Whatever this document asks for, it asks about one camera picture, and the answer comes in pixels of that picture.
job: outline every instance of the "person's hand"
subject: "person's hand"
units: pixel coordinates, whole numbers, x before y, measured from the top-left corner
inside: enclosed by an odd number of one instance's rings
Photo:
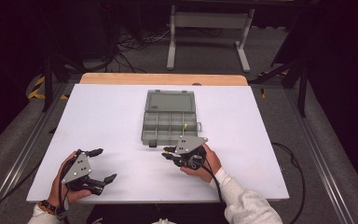
[[[75,154],[76,154],[76,152],[74,151],[61,164],[60,170],[58,171],[57,176],[54,178],[53,184],[51,186],[51,192],[50,192],[50,195],[48,196],[48,202],[55,207],[60,206],[60,201],[59,201],[60,173],[62,171],[63,166],[66,164],[66,162],[71,160],[75,156]],[[66,191],[67,191],[67,187],[64,184],[62,184],[62,200],[63,200],[63,197],[65,196]],[[74,203],[75,201],[85,198],[90,195],[91,195],[91,191],[89,191],[87,189],[82,189],[79,191],[69,190],[69,192],[67,194],[68,203]]]
[[[214,151],[212,151],[206,144],[203,144],[202,146],[205,148],[206,151],[206,160],[204,166],[208,169],[211,169],[213,174],[215,175],[217,171],[219,171],[220,167],[222,167],[222,164],[220,163],[220,160],[216,156],[216,153],[214,153]],[[180,170],[182,172],[185,172],[187,175],[196,175],[207,183],[210,183],[212,180],[212,176],[202,167],[197,170],[192,170],[188,167],[182,166]]]

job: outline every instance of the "gray plastic organizer box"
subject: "gray plastic organizer box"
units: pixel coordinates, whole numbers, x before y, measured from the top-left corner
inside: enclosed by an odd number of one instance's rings
[[[198,136],[193,91],[148,91],[142,142],[146,146],[175,146],[181,135]]]

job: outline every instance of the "bracelet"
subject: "bracelet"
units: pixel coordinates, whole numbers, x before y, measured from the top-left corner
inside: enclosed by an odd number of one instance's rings
[[[55,211],[57,209],[55,206],[51,205],[51,203],[49,203],[48,200],[43,200],[39,202],[37,206],[39,206],[40,209],[51,215],[55,215]]]

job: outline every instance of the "gray carpet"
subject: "gray carpet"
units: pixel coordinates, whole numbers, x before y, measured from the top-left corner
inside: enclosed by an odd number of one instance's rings
[[[166,70],[169,42],[164,38],[145,49],[130,50],[123,54],[133,67],[143,69],[147,73],[243,74],[237,52],[233,48],[233,41],[239,35],[238,32],[226,30],[219,37],[210,37],[195,30],[180,32],[173,71]],[[248,79],[255,78],[260,72],[271,70],[269,65],[286,35],[283,29],[251,29],[245,45],[245,53],[252,70],[251,73],[245,75]],[[117,59],[126,64],[124,59],[119,57]],[[118,66],[113,62],[109,64],[107,71],[131,72],[131,69],[123,65]],[[74,83],[78,82],[77,77],[73,76],[66,86],[65,93],[70,93]],[[344,223],[337,215],[311,156],[307,136],[295,119],[296,111],[290,106],[287,91],[281,88],[268,88],[266,89],[267,97],[263,98],[260,89],[254,86],[254,94],[270,140],[290,147],[303,169],[307,187],[306,201],[297,223]],[[60,100],[54,107],[22,176],[28,174],[43,157],[53,136],[48,132],[57,127],[66,102],[66,100]],[[38,118],[42,115],[42,108],[42,100],[32,99],[0,136],[0,186],[26,144]],[[307,94],[306,114],[307,122],[337,181],[342,198],[349,207],[353,223],[358,223],[358,175],[351,167],[324,112],[314,98],[311,87]],[[291,164],[288,154],[277,147],[275,147],[275,153],[282,167],[290,199],[271,202],[271,205],[280,214],[283,222],[288,223],[296,215],[301,204],[301,178],[298,170]],[[0,214],[0,223],[26,223],[28,221],[33,213],[34,205],[27,203],[25,199],[32,181],[32,178],[26,180],[9,197],[6,207]],[[85,223],[91,209],[92,205],[73,204],[69,219],[72,223]]]

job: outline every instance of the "white tabletop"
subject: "white tabletop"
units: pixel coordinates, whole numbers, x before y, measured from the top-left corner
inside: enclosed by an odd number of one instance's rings
[[[117,174],[101,196],[82,203],[208,203],[218,195],[195,176],[141,141],[147,91],[193,91],[201,137],[226,171],[267,199],[289,198],[251,87],[77,84],[29,191],[27,201],[48,197],[51,182],[73,151],[103,148],[90,158],[90,178]]]

